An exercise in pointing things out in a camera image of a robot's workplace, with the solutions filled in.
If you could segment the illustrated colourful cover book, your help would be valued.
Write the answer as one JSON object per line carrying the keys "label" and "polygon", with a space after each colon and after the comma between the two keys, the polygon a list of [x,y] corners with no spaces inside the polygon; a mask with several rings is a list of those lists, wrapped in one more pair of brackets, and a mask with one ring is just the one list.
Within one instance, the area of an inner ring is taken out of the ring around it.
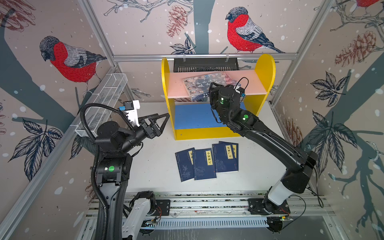
{"label": "illustrated colourful cover book", "polygon": [[233,85],[237,81],[232,79],[226,72],[217,72],[207,75],[185,78],[182,80],[186,91],[192,102],[206,102],[209,100],[209,88],[211,83],[217,85]]}

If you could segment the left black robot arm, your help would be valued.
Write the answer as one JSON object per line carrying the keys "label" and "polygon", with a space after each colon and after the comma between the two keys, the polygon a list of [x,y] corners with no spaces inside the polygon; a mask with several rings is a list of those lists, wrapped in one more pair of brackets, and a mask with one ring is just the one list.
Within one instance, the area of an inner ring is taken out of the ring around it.
{"label": "left black robot arm", "polygon": [[154,192],[142,191],[125,206],[125,194],[135,154],[144,139],[161,136],[169,114],[153,114],[139,118],[139,126],[121,128],[109,121],[97,130],[96,145],[101,159],[95,168],[95,193],[99,198],[97,240],[135,240],[147,215],[156,211]]}

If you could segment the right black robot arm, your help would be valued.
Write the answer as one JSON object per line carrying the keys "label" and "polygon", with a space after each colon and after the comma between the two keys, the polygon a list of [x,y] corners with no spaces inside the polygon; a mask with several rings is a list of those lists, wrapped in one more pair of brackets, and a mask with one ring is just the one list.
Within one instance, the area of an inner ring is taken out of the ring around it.
{"label": "right black robot arm", "polygon": [[245,89],[241,87],[210,84],[209,97],[215,120],[260,145],[286,167],[282,178],[268,190],[261,206],[249,208],[257,215],[276,214],[287,198],[305,191],[318,155],[293,146],[270,130],[256,115],[241,109],[241,98],[244,96]]}

